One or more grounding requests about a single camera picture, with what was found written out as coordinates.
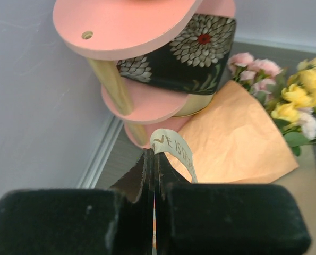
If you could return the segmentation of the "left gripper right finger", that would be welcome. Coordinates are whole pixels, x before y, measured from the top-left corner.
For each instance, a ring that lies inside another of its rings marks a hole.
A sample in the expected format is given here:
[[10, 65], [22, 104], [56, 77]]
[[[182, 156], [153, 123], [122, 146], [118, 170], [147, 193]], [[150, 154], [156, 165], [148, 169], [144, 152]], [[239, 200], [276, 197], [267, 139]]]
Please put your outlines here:
[[304, 254], [311, 237], [290, 192], [274, 184], [192, 184], [155, 155], [158, 254]]

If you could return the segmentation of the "orange wrapping paper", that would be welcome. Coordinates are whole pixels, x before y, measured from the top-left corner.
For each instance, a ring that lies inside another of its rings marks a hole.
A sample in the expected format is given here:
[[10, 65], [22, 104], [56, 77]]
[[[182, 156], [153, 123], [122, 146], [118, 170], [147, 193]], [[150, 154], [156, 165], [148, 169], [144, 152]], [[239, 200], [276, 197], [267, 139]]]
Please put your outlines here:
[[179, 131], [200, 183], [271, 183], [298, 163], [260, 103], [227, 82]]

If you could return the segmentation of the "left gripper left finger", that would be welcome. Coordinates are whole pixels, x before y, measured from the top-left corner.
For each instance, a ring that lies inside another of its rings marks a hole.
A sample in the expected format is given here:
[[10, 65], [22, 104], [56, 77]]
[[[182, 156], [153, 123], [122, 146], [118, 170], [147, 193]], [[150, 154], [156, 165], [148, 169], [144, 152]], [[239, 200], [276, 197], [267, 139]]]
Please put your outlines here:
[[154, 154], [108, 189], [15, 190], [0, 199], [0, 254], [152, 254]]

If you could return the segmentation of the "cream printed ribbon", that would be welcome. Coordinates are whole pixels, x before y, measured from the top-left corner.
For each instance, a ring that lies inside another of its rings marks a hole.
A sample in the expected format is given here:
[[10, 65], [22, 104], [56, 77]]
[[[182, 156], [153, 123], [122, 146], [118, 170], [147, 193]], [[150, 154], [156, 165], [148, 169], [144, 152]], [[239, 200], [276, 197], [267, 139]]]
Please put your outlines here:
[[187, 142], [174, 130], [156, 129], [150, 137], [155, 154], [167, 152], [177, 158], [187, 169], [192, 183], [198, 183], [193, 164], [193, 154]]

